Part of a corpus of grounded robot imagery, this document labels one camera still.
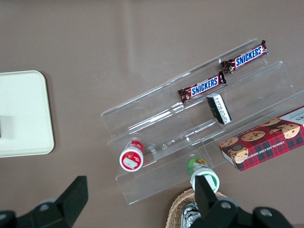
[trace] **white container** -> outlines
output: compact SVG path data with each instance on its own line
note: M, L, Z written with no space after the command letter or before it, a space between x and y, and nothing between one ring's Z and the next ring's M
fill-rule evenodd
M190 183L195 190L195 176L205 176L209 186L213 192L219 189L219 177L207 166L207 163L200 158L193 158L187 165L187 173L191 176Z
M135 172L143 166L144 147L139 141L128 142L120 155L119 163L128 172Z

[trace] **cookie box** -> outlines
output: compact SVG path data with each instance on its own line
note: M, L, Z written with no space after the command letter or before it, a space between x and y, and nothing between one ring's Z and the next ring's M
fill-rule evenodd
M225 159L243 171L304 144L304 106L219 143Z

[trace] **snickers bar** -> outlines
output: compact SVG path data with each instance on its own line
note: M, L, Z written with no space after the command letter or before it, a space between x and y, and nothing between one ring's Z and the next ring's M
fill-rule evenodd
M223 71L220 71L218 75L209 78L201 83L195 84L191 87L187 87L178 91L181 101L186 103L187 100L190 100L208 90L211 90L220 84L225 84L226 80L224 78Z
M250 63L251 61L255 60L256 58L259 58L265 54L268 54L268 50L266 48L266 41L263 40L262 43L251 49L250 51L234 58L229 59L226 61L221 62L222 67L224 68L224 72L226 73L233 73L237 69L239 69L241 66Z

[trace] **cookie illustration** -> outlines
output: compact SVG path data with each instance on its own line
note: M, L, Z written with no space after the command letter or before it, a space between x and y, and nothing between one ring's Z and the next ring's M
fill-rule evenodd
M230 149L228 154L236 164L240 164L246 157L248 157L249 151L248 148L243 147L242 145L237 145Z
M280 131L280 129L271 129L270 131L269 131L269 133L270 134L273 134L273 133L276 133L276 132L279 132Z
M265 132L263 132L263 131L249 132L247 134L244 134L242 136L241 140L246 141L246 142L251 142L251 141L262 138L264 135L265 135Z
M275 118L275 119L269 120L269 121L266 122L266 123L263 123L263 124L260 125L260 126L262 126L262 127L267 127L267 126L274 125L274 124L276 124L276 123L278 123L278 122L280 122L280 121L281 121L281 118Z
M238 138L237 138L237 137L232 137L232 138L227 139L227 140L225 140L225 141L221 141L221 142L219 143L219 146L220 146L221 148L227 147L227 146L230 146L230 145L235 144L237 141L238 141Z
M283 124L278 126L279 129L282 130L284 137L286 139L291 139L293 137L295 137L299 131L300 131L300 126L297 124Z

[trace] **snickers logo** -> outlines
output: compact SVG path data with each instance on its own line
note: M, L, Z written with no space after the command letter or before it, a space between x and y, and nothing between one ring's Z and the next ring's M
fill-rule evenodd
M256 47L255 49L237 57L235 68L238 68L241 65L246 64L247 62L250 62L251 60L259 57L260 55L262 55L262 46L261 45Z
M198 94L201 94L209 89L212 89L213 87L216 87L219 85L219 76L215 76L213 78L210 78L200 84L197 84L193 88L191 88L191 96L195 96Z

